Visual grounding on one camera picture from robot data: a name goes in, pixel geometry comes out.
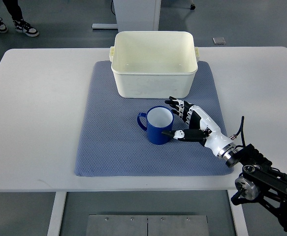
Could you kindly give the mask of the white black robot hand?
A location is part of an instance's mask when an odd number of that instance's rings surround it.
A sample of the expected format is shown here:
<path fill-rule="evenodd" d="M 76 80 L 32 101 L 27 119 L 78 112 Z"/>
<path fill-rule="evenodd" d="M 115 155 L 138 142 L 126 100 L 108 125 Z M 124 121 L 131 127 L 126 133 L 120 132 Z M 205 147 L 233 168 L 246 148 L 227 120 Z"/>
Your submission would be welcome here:
<path fill-rule="evenodd" d="M 219 159 L 225 160 L 228 167 L 238 163 L 234 142 L 225 136 L 221 128 L 199 106 L 174 97 L 165 101 L 187 126 L 185 130 L 163 131 L 162 134 L 182 142 L 199 142 L 209 148 Z"/>

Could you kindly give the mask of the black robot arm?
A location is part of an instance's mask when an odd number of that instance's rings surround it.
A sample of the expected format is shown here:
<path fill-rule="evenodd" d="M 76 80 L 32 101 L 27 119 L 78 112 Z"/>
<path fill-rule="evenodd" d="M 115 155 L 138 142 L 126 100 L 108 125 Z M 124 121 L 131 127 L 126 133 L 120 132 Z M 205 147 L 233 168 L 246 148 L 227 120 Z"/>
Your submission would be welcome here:
<path fill-rule="evenodd" d="M 287 232 L 287 174 L 272 167 L 272 162 L 264 157 L 253 145 L 245 144 L 244 117 L 236 134 L 241 136 L 242 144 L 232 147 L 226 161 L 228 167 L 240 163 L 242 173 L 235 180 L 237 192 L 231 197 L 234 205 L 259 203 L 273 214 Z"/>

